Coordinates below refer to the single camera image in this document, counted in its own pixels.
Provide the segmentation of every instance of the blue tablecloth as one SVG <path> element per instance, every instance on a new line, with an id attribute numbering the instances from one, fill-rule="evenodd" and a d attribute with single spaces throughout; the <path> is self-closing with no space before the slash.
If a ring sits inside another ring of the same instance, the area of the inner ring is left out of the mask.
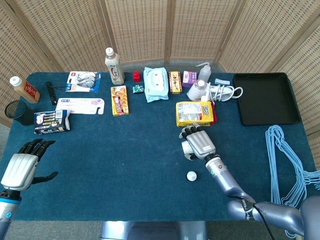
<path id="1" fill-rule="evenodd" d="M 45 82 L 66 84 L 69 73 L 37 72 L 28 81 L 41 92 L 37 112 L 53 111 Z M 232 73 L 212 73 L 232 80 Z M 181 127 L 176 127 L 176 102 L 187 101 L 186 92 L 169 94 L 169 100 L 147 103 L 144 94 L 133 94 L 133 77 L 125 74 L 129 115 L 112 115 L 108 73 L 102 74 L 98 93 L 55 90 L 57 98 L 103 98 L 103 115 L 72 114 L 71 131 L 38 136 L 33 126 L 13 121 L 0 163 L 1 176 L 11 156 L 35 138 L 56 140 L 43 156 L 36 176 L 58 171 L 50 182 L 32 185 L 21 194 L 17 220 L 28 221 L 224 221 L 230 200 L 222 194 L 202 160 L 184 157 Z M 206 127 L 229 171 L 257 202 L 270 200 L 270 169 L 265 131 L 269 126 L 243 126 L 237 101 L 216 104 L 218 122 Z M 282 126 L 285 139 L 307 171 L 315 166 L 302 123 Z M 281 196 L 295 182 L 295 172 L 277 150 Z M 186 179 L 197 172 L 195 182 Z"/>

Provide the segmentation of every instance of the beige wall panel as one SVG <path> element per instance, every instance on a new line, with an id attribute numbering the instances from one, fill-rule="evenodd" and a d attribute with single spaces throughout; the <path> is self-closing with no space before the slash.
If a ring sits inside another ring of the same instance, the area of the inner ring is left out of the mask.
<path id="1" fill-rule="evenodd" d="M 105 0 L 122 62 L 163 59 L 166 0 Z"/>
<path id="2" fill-rule="evenodd" d="M 106 71 L 108 47 L 95 0 L 16 0 L 64 71 Z"/>
<path id="3" fill-rule="evenodd" d="M 221 66 L 227 72 L 264 72 L 319 6 L 320 0 L 248 0 Z"/>
<path id="4" fill-rule="evenodd" d="M 320 125 L 320 26 L 277 72 L 291 80 L 305 129 Z"/>
<path id="5" fill-rule="evenodd" d="M 237 0 L 176 0 L 171 58 L 214 59 Z"/>
<path id="6" fill-rule="evenodd" d="M 11 125 L 5 116 L 6 105 L 19 99 L 9 83 L 12 76 L 26 79 L 33 72 L 51 72 L 53 66 L 42 58 L 26 36 L 14 24 L 3 8 L 0 8 L 0 123 Z"/>
<path id="7" fill-rule="evenodd" d="M 309 140 L 310 148 L 312 151 L 315 167 L 320 170 L 320 136 Z"/>

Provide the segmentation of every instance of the yellow snack bag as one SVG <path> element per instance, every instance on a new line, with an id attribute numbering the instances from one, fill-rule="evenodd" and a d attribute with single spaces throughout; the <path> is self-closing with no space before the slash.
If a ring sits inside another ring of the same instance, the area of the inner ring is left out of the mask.
<path id="1" fill-rule="evenodd" d="M 129 114 L 126 86 L 111 87 L 111 103 L 113 116 Z"/>
<path id="2" fill-rule="evenodd" d="M 175 105 L 176 125 L 185 127 L 192 123 L 210 126 L 216 120 L 210 101 L 180 101 Z"/>

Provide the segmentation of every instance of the floor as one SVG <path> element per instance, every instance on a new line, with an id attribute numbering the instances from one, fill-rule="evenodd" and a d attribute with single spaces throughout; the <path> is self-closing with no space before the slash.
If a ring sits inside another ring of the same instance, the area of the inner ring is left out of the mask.
<path id="1" fill-rule="evenodd" d="M 197 64 L 203 61 L 176 60 L 170 63 L 153 61 L 148 63 L 126 64 L 125 72 L 143 72 L 144 66 L 155 68 L 164 66 L 167 71 L 194 71 L 199 72 Z M 213 65 L 212 72 L 223 72 Z M 0 125 L 0 158 L 7 142 L 9 128 Z M 97 240 L 99 239 L 101 223 L 97 221 L 13 221 L 6 235 L 6 240 Z M 277 240 L 286 240 L 282 229 L 271 227 Z M 248 221 L 216 221 L 208 223 L 210 240 L 269 240 L 271 239 L 263 223 Z M 139 240 L 156 240 L 154 235 Z"/>

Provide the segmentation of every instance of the robotic arm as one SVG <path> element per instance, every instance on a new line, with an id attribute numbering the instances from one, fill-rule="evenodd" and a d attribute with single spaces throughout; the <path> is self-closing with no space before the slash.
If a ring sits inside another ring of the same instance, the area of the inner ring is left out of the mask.
<path id="1" fill-rule="evenodd" d="M 0 240 L 5 239 L 21 203 L 20 193 L 27 190 L 31 184 L 48 182 L 57 176 L 58 172 L 55 171 L 49 176 L 35 177 L 41 157 L 54 143 L 52 140 L 35 139 L 24 144 L 19 152 L 11 157 L 1 180 L 4 190 L 0 195 Z"/>
<path id="2" fill-rule="evenodd" d="M 320 236 L 320 196 L 307 198 L 301 211 L 294 207 L 271 202 L 256 203 L 233 178 L 219 155 L 216 147 L 202 127 L 194 123 L 182 129 L 179 138 L 184 156 L 189 160 L 196 158 L 205 160 L 205 167 L 215 179 L 223 193 L 235 198 L 228 203 L 228 213 L 235 220 L 268 222 L 273 226 L 304 236 L 305 240 L 318 239 Z"/>

